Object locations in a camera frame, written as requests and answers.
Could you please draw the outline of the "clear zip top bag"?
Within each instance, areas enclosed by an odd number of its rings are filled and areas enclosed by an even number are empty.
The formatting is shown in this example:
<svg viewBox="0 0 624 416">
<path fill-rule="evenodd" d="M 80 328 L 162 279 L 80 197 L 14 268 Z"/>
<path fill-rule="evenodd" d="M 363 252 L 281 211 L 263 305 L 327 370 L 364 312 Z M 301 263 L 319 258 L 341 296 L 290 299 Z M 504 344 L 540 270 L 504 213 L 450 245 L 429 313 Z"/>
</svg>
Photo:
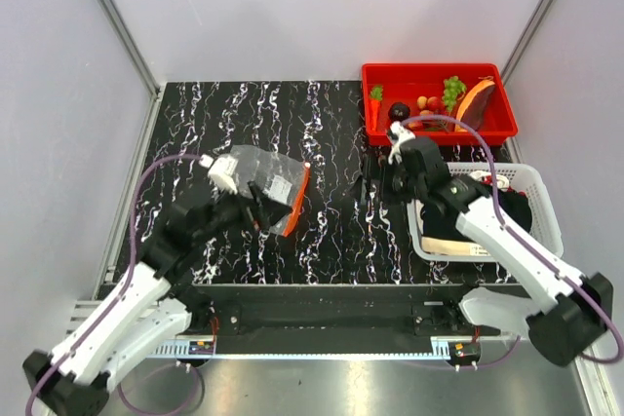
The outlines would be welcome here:
<svg viewBox="0 0 624 416">
<path fill-rule="evenodd" d="M 241 194 L 252 193 L 248 183 L 254 182 L 269 199 L 291 208 L 291 213 L 275 220 L 269 232 L 287 237 L 296 227 L 310 178 L 311 165 L 284 154 L 266 151 L 251 145 L 234 145 L 229 155 L 236 161 L 232 177 Z"/>
</svg>

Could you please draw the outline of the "dark purple fake fruit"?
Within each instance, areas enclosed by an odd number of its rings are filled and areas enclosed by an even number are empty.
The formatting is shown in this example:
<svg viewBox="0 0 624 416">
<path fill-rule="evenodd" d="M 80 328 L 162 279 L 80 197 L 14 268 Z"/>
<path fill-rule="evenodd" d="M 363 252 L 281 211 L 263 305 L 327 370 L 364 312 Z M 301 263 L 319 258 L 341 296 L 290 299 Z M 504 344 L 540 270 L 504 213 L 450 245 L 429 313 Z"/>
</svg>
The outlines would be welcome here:
<svg viewBox="0 0 624 416">
<path fill-rule="evenodd" d="M 391 122 L 404 121 L 410 117 L 410 107 L 403 102 L 393 103 L 388 110 L 388 118 Z"/>
</svg>

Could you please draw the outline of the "green fake lettuce leaf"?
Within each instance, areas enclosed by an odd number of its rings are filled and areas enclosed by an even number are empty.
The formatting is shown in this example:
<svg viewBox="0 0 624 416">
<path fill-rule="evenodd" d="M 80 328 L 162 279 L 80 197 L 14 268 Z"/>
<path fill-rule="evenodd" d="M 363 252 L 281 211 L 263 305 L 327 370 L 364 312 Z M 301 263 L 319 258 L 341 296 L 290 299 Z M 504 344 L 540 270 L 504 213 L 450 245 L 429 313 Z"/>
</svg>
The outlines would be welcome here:
<svg viewBox="0 0 624 416">
<path fill-rule="evenodd" d="M 371 88 L 370 99 L 374 101 L 381 101 L 383 99 L 383 87 L 381 85 L 376 85 Z"/>
</svg>

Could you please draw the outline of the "red fake strawberries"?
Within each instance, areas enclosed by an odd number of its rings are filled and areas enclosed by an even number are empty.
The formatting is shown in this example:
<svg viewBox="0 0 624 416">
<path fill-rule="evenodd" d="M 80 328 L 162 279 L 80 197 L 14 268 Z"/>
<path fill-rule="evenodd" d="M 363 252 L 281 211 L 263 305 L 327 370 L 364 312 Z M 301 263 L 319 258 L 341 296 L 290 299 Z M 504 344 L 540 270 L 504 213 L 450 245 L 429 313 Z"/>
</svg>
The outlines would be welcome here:
<svg viewBox="0 0 624 416">
<path fill-rule="evenodd" d="M 433 115 L 447 115 L 442 100 L 437 96 L 420 96 L 416 100 L 419 117 L 427 117 L 427 120 L 414 121 L 408 124 L 408 128 L 414 132 L 446 132 L 447 123 L 438 119 L 431 119 Z"/>
</svg>

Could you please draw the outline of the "green fake grapes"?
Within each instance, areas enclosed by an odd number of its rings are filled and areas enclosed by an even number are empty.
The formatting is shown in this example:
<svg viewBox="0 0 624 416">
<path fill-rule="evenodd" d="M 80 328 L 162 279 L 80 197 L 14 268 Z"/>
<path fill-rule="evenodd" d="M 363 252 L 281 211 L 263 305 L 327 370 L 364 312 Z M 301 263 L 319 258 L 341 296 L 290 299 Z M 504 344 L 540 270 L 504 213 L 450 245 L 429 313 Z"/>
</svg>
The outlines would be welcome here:
<svg viewBox="0 0 624 416">
<path fill-rule="evenodd" d="M 449 114 L 453 111 L 458 101 L 463 98 L 465 93 L 466 86 L 458 76 L 451 76 L 444 80 L 442 102 Z"/>
</svg>

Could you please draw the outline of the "orange fake papaya slice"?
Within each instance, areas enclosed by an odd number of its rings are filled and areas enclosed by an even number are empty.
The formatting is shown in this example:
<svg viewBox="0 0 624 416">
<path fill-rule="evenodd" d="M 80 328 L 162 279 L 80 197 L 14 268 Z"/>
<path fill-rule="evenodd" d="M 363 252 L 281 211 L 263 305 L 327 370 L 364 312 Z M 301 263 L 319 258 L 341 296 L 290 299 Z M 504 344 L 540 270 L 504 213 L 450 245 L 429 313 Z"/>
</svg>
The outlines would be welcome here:
<svg viewBox="0 0 624 416">
<path fill-rule="evenodd" d="M 493 80 L 480 81 L 459 103 L 455 119 L 477 131 L 482 126 L 485 111 L 495 89 Z"/>
</svg>

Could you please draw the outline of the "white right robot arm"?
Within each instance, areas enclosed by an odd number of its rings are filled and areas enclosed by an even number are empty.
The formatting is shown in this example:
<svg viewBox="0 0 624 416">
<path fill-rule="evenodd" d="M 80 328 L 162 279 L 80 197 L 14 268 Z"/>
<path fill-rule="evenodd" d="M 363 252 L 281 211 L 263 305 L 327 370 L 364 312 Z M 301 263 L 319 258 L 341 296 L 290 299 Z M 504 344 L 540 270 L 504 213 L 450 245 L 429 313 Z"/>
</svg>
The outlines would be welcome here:
<svg viewBox="0 0 624 416">
<path fill-rule="evenodd" d="M 442 312 L 451 333 L 474 326 L 510 331 L 559 367 L 584 358 L 607 332 L 623 345 L 612 320 L 611 281 L 601 273 L 583 274 L 540 244 L 503 210 L 495 182 L 452 173 L 432 139 L 397 138 L 387 155 L 365 153 L 352 192 L 359 195 L 373 185 L 388 204 L 423 203 L 483 247 L 525 290 L 520 298 L 472 288 Z"/>
</svg>

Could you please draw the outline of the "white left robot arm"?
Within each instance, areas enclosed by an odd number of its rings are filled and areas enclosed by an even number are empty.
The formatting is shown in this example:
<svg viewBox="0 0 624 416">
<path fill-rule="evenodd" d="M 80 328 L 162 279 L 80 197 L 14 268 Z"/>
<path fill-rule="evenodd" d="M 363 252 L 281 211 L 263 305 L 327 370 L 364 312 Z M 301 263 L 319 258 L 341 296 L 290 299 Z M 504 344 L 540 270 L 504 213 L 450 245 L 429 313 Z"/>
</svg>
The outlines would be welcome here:
<svg viewBox="0 0 624 416">
<path fill-rule="evenodd" d="M 98 415 L 118 382 L 162 342 L 209 326 L 209 299 L 190 286 L 200 248 L 231 228 L 267 231 L 292 210 L 286 197 L 253 181 L 243 192 L 186 189 L 89 317 L 51 352 L 25 359 L 33 397 L 57 415 Z"/>
</svg>

